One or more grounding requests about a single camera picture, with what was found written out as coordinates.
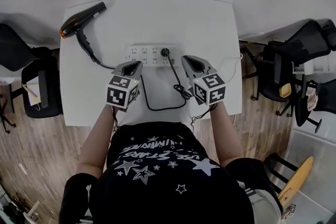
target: white cube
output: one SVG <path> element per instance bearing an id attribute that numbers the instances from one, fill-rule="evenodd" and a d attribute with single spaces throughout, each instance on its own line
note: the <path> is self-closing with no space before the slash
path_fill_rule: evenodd
<path id="1" fill-rule="evenodd" d="M 218 73 L 194 79 L 192 84 L 194 96 L 206 105 L 212 105 L 224 99 L 226 83 Z"/>
<path id="2" fill-rule="evenodd" d="M 140 81 L 112 74 L 106 86 L 106 103 L 126 109 L 137 97 Z"/>

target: forearm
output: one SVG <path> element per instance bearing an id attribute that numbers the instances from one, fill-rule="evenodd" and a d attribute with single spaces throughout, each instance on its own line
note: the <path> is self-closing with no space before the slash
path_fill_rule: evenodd
<path id="1" fill-rule="evenodd" d="M 99 177 L 102 174 L 113 131 L 114 118 L 110 105 L 101 111 L 79 155 L 76 173 Z"/>
<path id="2" fill-rule="evenodd" d="M 243 148 L 224 103 L 219 102 L 210 115 L 218 160 L 225 167 L 234 159 L 244 157 Z"/>

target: black hair dryer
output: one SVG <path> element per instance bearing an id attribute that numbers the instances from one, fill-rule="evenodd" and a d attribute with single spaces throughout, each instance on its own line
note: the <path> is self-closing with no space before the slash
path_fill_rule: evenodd
<path id="1" fill-rule="evenodd" d="M 100 2 L 97 5 L 90 7 L 82 12 L 72 15 L 62 25 L 59 33 L 62 38 L 71 37 L 76 35 L 79 45 L 90 56 L 91 60 L 100 64 L 100 61 L 95 57 L 93 50 L 90 47 L 90 43 L 87 41 L 84 35 L 84 27 L 87 26 L 95 17 L 106 10 L 104 2 Z"/>

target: sleeve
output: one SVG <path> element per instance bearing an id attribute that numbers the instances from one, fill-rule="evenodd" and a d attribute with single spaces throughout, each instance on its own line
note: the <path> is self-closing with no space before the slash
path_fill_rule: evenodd
<path id="1" fill-rule="evenodd" d="M 77 224 L 89 208 L 88 186 L 97 179 L 89 174 L 77 174 L 67 181 L 64 189 L 59 224 Z"/>
<path id="2" fill-rule="evenodd" d="M 278 195 L 274 191 L 273 185 L 266 174 L 265 166 L 261 161 L 252 158 L 239 158 L 230 162 L 225 169 L 236 180 L 243 182 L 246 188 L 261 189 L 271 194 L 281 213 L 283 212 Z"/>

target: white power strip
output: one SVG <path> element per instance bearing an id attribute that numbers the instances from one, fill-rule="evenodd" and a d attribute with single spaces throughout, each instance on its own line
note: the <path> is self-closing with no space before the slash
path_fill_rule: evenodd
<path id="1" fill-rule="evenodd" d="M 169 67 L 167 57 L 161 55 L 161 50 L 167 48 L 173 66 L 181 65 L 181 51 L 176 44 L 132 45 L 126 49 L 126 61 L 141 61 L 147 67 Z"/>

